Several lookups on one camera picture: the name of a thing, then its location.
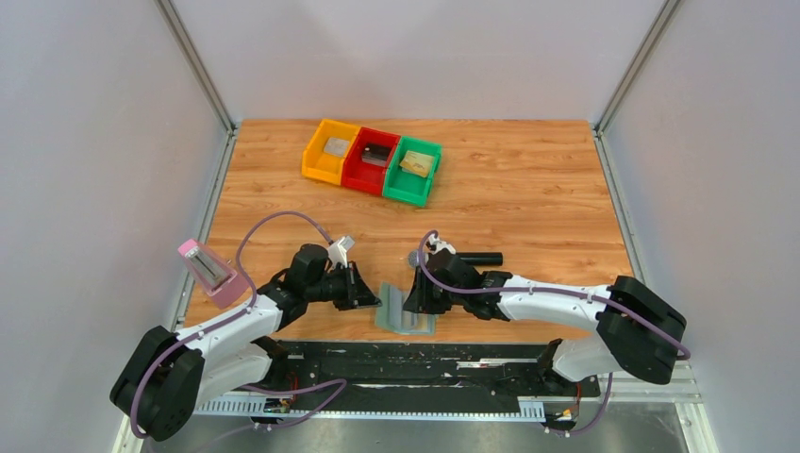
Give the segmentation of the teal card holder wallet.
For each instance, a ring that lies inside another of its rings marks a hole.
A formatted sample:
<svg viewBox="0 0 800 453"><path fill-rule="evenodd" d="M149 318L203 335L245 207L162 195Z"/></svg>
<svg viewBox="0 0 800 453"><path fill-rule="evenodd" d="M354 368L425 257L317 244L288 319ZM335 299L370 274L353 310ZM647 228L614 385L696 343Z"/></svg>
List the teal card holder wallet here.
<svg viewBox="0 0 800 453"><path fill-rule="evenodd" d="M382 282L378 298L381 306L375 311L375 326L400 335L425 335L435 333L436 315L420 314L403 309L408 292Z"/></svg>

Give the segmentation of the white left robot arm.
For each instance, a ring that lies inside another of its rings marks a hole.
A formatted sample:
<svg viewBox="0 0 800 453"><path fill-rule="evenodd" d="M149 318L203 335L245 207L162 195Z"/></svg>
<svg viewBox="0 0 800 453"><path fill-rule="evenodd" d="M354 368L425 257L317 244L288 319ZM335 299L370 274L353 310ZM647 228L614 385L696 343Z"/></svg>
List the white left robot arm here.
<svg viewBox="0 0 800 453"><path fill-rule="evenodd" d="M255 299L204 325L178 332L162 326L141 338L109 400L140 435L165 441L211 399L246 385L285 391L288 352L272 334L287 327L315 302L337 310L376 308L381 301L353 261L331 260L325 247L307 243L289 267L256 290Z"/></svg>

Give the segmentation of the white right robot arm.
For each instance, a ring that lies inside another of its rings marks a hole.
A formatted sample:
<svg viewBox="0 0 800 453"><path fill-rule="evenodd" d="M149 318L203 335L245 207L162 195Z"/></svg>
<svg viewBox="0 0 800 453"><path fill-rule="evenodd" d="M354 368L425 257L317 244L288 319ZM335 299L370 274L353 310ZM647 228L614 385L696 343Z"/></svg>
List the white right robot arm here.
<svg viewBox="0 0 800 453"><path fill-rule="evenodd" d="M440 315L461 306L481 320L544 321L588 332L547 345L538 359L546 378L578 382L623 371L666 385L675 363L691 356L681 342L686 318L634 277L618 276L610 285L559 285L480 272L446 249L413 251L408 262L415 277L405 311Z"/></svg>

